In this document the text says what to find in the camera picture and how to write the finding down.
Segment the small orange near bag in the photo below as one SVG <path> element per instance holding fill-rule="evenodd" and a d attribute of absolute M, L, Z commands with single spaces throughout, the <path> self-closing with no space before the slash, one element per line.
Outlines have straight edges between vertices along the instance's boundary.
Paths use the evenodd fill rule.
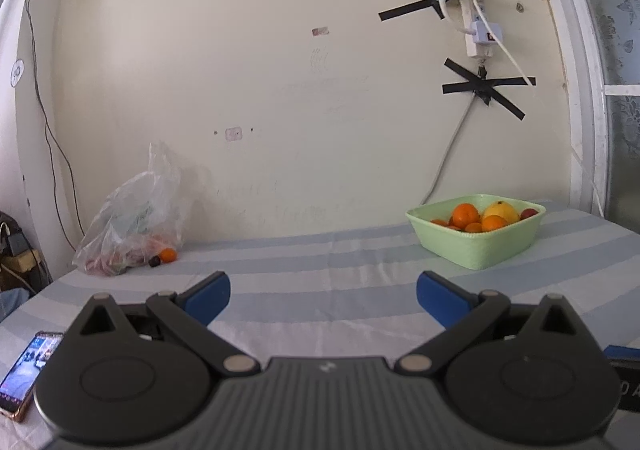
<path fill-rule="evenodd" d="M 162 264 L 170 264 L 178 258 L 178 253 L 173 248 L 164 248 L 158 253 L 158 258 Z"/>

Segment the light green plastic basket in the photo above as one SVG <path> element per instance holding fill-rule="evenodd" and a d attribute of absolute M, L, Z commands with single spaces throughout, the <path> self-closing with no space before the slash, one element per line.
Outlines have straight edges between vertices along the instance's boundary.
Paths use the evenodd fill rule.
<path fill-rule="evenodd" d="M 461 203 L 471 203 L 477 208 L 481 224 L 484 209 L 500 200 L 511 203 L 520 215 L 529 207 L 536 208 L 538 214 L 492 231 L 469 232 L 468 227 L 461 230 L 449 225 L 451 212 Z M 534 243 L 546 214 L 547 209 L 540 204 L 480 193 L 424 204 L 409 210 L 406 216 L 427 251 L 463 268 L 481 270 L 527 250 Z"/>

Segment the clear plastic bag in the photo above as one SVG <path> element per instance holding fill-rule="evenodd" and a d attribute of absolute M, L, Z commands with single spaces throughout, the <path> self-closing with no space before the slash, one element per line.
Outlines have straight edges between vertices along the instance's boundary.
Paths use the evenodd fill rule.
<path fill-rule="evenodd" d="M 175 152 L 163 141 L 152 142 L 146 169 L 107 196 L 76 248 L 73 266 L 84 274 L 116 277 L 149 266 L 164 248 L 179 255 L 195 198 Z"/>

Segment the yellow apple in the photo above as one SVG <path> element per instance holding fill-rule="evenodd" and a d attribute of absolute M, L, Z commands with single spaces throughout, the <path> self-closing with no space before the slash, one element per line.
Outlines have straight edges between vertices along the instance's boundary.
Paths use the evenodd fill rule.
<path fill-rule="evenodd" d="M 520 213 L 511 203 L 506 202 L 505 200 L 493 202 L 484 209 L 482 218 L 486 219 L 490 216 L 499 216 L 503 218 L 509 225 L 521 220 Z"/>

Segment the red tomato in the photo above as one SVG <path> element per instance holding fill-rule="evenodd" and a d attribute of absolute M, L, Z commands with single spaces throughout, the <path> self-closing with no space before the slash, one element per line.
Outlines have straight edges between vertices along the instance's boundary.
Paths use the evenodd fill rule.
<path fill-rule="evenodd" d="M 538 214 L 538 210 L 536 210 L 536 208 L 529 207 L 529 208 L 526 208 L 525 210 L 522 210 L 520 219 L 526 220 L 528 218 L 536 216 L 537 214 Z"/>

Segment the smartphone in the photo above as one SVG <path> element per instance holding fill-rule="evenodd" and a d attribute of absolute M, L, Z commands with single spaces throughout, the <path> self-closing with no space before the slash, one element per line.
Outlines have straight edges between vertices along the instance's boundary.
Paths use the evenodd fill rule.
<path fill-rule="evenodd" d="M 1 414 L 14 422 L 22 422 L 32 401 L 41 370 L 61 343 L 64 334 L 40 331 L 35 334 L 14 365 L 1 381 Z"/>

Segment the white power strip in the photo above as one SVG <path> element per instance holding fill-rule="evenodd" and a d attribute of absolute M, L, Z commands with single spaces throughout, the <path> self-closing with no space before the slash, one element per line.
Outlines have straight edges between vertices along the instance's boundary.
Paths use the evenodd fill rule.
<path fill-rule="evenodd" d="M 475 36 L 482 40 L 480 43 L 486 46 L 497 46 L 510 61 L 512 66 L 514 66 L 518 71 L 518 74 L 521 75 L 525 85 L 528 87 L 534 87 L 535 83 L 525 75 L 523 68 L 518 64 L 514 55 L 511 54 L 511 51 L 506 48 L 506 44 L 503 43 L 502 29 L 500 28 L 500 25 L 491 23 L 488 20 L 484 9 L 484 0 L 471 0 L 471 2 L 477 17 L 480 19 L 480 22 L 482 22 L 482 24 L 478 24 L 476 26 L 475 32 Z"/>

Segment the white window frame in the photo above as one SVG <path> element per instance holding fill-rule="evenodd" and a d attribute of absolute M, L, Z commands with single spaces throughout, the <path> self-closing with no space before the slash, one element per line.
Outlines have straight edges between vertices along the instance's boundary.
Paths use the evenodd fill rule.
<path fill-rule="evenodd" d="M 608 199 L 608 97 L 637 97 L 637 84 L 604 79 L 587 0 L 547 0 L 563 60 L 570 109 L 570 205 L 605 215 Z"/>

